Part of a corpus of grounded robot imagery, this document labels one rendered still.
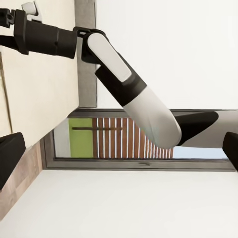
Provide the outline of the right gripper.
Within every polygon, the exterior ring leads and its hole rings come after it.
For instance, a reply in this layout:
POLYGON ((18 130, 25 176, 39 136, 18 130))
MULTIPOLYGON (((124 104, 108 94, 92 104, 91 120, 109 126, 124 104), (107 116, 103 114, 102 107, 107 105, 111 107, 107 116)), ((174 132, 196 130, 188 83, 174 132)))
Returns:
POLYGON ((14 25, 13 36, 0 35, 0 46, 17 50, 23 55, 36 52, 57 55, 59 29, 56 26, 27 20, 26 11, 0 8, 0 26, 14 25))

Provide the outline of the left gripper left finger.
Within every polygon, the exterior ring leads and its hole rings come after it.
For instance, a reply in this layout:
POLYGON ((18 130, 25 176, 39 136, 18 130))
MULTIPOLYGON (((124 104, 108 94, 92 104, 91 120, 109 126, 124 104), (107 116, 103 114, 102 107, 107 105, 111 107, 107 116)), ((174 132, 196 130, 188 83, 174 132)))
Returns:
POLYGON ((0 137, 0 191, 26 151, 21 132, 0 137))

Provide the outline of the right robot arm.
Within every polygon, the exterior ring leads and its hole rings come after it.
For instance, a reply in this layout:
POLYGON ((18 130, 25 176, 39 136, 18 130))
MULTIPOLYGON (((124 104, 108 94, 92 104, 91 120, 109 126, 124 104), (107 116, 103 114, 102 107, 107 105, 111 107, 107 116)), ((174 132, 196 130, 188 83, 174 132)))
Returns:
POLYGON ((0 35, 0 46, 61 56, 73 60, 77 37, 83 38, 81 59, 99 65, 95 75, 138 125, 148 140, 161 149, 179 147, 222 149, 226 132, 238 134, 238 110, 173 116, 98 29, 73 31, 43 23, 37 0, 20 9, 0 8, 0 26, 14 25, 13 36, 0 35), (84 32, 86 34, 81 34, 84 32))

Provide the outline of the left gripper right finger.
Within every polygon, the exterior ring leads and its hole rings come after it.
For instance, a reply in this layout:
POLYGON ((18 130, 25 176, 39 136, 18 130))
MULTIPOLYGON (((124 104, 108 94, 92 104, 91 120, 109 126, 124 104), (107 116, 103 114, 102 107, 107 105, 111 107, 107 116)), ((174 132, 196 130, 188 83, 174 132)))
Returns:
POLYGON ((238 134, 226 132, 222 149, 238 172, 238 134))

